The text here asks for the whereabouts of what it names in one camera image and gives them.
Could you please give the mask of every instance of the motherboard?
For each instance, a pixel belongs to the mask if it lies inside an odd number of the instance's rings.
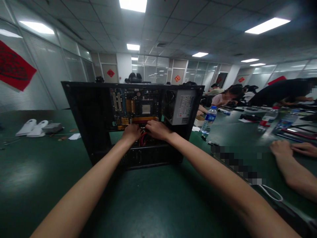
[[[159,91],[139,88],[110,88],[115,127],[124,130],[129,124],[144,128],[147,121],[158,120]]]

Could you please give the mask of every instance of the black shirt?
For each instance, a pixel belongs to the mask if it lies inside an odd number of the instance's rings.
[[[316,85],[317,78],[289,79],[276,82],[259,91],[249,103],[252,106],[273,106],[285,98],[295,100],[296,97],[306,96],[310,93],[312,86]]]

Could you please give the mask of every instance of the cardboard box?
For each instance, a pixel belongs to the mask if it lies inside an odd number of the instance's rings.
[[[197,116],[194,121],[194,125],[198,127],[202,127],[204,124],[204,121],[205,121],[205,118],[203,118],[202,116]]]

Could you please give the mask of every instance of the red decoration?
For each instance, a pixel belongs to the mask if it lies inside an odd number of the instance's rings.
[[[175,77],[175,81],[178,82],[178,81],[180,81],[180,80],[181,80],[181,77],[180,77],[179,75],[177,75],[177,76]]]
[[[278,77],[277,79],[274,79],[273,81],[269,82],[268,85],[272,85],[273,83],[276,83],[278,81],[286,80],[285,76]]]
[[[244,81],[244,78],[242,77],[242,78],[239,78],[239,83],[242,83],[243,81]]]
[[[35,72],[35,68],[0,41],[0,80],[24,91]]]
[[[112,78],[115,73],[110,69],[108,70],[107,74],[110,76],[110,78]]]

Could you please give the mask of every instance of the paper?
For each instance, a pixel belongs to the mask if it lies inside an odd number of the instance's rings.
[[[200,128],[199,127],[193,127],[192,131],[200,131]]]
[[[81,138],[82,136],[80,135],[80,133],[76,133],[76,134],[74,134],[74,135],[72,135],[70,138],[68,138],[68,139],[70,139],[70,140],[75,140],[75,139],[79,139],[79,138]]]
[[[242,121],[242,122],[250,122],[250,121],[248,121],[248,120],[246,120],[246,119],[239,119],[239,121]]]

